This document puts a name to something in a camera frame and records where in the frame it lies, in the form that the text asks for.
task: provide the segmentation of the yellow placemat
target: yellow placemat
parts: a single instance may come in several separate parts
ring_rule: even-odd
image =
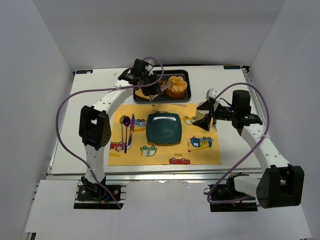
[[[167,164],[221,164],[217,131],[205,131],[192,125],[196,104],[122,104],[114,113],[109,152],[109,166],[142,166]],[[146,125],[149,114],[178,114],[182,125],[179,144],[157,145],[147,140]],[[124,153],[119,119],[126,115],[135,117],[131,147]],[[123,125],[123,141],[126,127]]]

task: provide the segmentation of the teal plate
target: teal plate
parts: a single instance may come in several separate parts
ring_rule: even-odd
[[[153,113],[146,121],[146,138],[154,144],[177,144],[181,141],[182,126],[178,114]]]

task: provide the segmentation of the white wall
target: white wall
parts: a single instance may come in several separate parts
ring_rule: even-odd
[[[72,72],[31,0],[0,2],[0,235],[19,240]]]
[[[284,0],[33,0],[72,70],[250,65]]]
[[[318,0],[286,0],[250,68],[270,109],[273,142],[305,172],[302,207],[314,239],[320,239],[319,10]]]

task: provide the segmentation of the purple cable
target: purple cable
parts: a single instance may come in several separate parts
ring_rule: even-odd
[[[146,60],[146,59],[153,59],[155,61],[157,61],[161,67],[161,75],[159,77],[159,79],[155,82],[152,82],[150,84],[147,84],[147,85],[136,85],[136,86],[121,86],[121,87],[118,87],[118,88],[115,88],[115,87],[111,87],[111,88],[101,88],[101,89],[88,89],[88,90],[82,90],[82,91],[77,91],[71,95],[69,95],[68,97],[66,97],[62,103],[60,104],[60,106],[58,107],[58,110],[56,111],[56,115],[55,115],[55,132],[56,132],[56,135],[58,137],[58,141],[59,143],[61,144],[61,146],[68,152],[70,153],[72,156],[74,156],[75,158],[79,159],[81,162],[83,162],[86,167],[89,169],[90,173],[92,174],[92,177],[94,178],[94,180],[96,181],[96,183],[101,186],[104,190],[106,190],[108,192],[108,194],[110,194],[110,196],[112,197],[112,199],[115,201],[116,205],[119,207],[119,209],[121,209],[121,206],[120,204],[118,203],[118,201],[116,200],[116,198],[114,197],[114,195],[110,192],[110,190],[108,188],[106,188],[103,184],[101,184],[99,182],[99,180],[97,179],[95,173],[91,170],[91,166],[84,160],[82,159],[80,156],[76,155],[74,152],[72,152],[65,144],[64,142],[62,141],[61,139],[61,136],[60,136],[60,132],[59,132],[59,114],[60,114],[60,111],[63,107],[63,105],[66,103],[66,101],[68,101],[70,98],[74,97],[75,95],[78,95],[78,94],[83,94],[83,93],[93,93],[93,92],[104,92],[104,91],[115,91],[115,90],[118,90],[118,89],[129,89],[129,88],[146,88],[146,87],[150,87],[156,83],[158,83],[162,77],[164,76],[164,67],[163,65],[161,64],[160,61],[158,61],[156,58],[154,57],[145,57],[143,60]]]
[[[261,97],[262,101],[263,101],[263,104],[264,104],[264,107],[265,107],[265,112],[266,112],[266,127],[265,127],[265,131],[263,133],[263,135],[261,136],[261,139],[254,145],[254,147],[243,157],[241,158],[232,168],[230,168],[214,185],[213,187],[211,188],[211,190],[209,191],[208,193],[208,196],[207,196],[207,201],[210,203],[210,204],[230,204],[230,203],[233,203],[233,202],[237,202],[237,201],[241,201],[241,200],[246,200],[246,199],[249,199],[251,198],[251,196],[244,196],[244,197],[240,197],[240,198],[237,198],[237,199],[233,199],[233,200],[224,200],[224,201],[211,201],[210,199],[210,196],[211,194],[213,193],[213,191],[217,188],[217,186],[219,185],[219,183],[221,183],[221,181],[223,179],[226,178],[226,176],[228,176],[233,170],[235,170],[236,167],[238,167],[244,160],[247,159],[247,157],[250,156],[250,154],[252,154],[256,149],[257,147],[262,143],[262,141],[265,139],[265,136],[269,130],[269,126],[270,126],[270,115],[269,115],[269,109],[268,109],[268,106],[267,106],[267,103],[266,103],[266,100],[265,98],[262,96],[261,92],[253,85],[249,84],[249,83],[244,83],[244,82],[237,82],[237,83],[234,83],[234,84],[231,84],[229,86],[227,86],[225,89],[223,89],[215,98],[214,100],[216,100],[217,98],[219,98],[221,96],[221,94],[223,94],[226,90],[228,90],[229,88],[233,87],[233,86],[236,86],[236,85],[246,85],[246,86],[249,86],[250,88],[253,88],[258,94],[259,96]]]

